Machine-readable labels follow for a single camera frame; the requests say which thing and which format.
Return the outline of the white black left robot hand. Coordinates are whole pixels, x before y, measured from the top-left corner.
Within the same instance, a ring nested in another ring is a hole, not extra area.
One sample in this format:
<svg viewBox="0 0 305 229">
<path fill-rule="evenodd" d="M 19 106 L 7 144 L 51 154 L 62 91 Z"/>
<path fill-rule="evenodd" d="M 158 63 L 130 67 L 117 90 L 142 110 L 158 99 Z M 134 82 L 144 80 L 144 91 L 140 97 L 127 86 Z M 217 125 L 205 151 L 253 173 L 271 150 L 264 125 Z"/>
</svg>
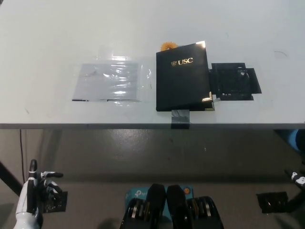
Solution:
<svg viewBox="0 0 305 229">
<path fill-rule="evenodd" d="M 29 213 L 37 216 L 39 208 L 44 206 L 45 202 L 56 200 L 62 189 L 52 181 L 53 177 L 62 178 L 63 174 L 55 171 L 39 172 L 37 160 L 31 160 L 28 179 L 23 184 L 16 214 Z"/>
</svg>

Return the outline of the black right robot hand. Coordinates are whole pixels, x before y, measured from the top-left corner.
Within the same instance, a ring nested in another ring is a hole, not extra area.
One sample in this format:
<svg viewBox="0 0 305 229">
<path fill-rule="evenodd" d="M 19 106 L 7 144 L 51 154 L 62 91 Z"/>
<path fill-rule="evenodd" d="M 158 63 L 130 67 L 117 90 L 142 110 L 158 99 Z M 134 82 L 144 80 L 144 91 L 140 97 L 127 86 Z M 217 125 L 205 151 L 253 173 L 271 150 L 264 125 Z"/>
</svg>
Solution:
<svg viewBox="0 0 305 229">
<path fill-rule="evenodd" d="M 305 189 L 305 177 L 290 169 L 285 169 L 285 174 L 297 185 L 301 190 Z"/>
</svg>

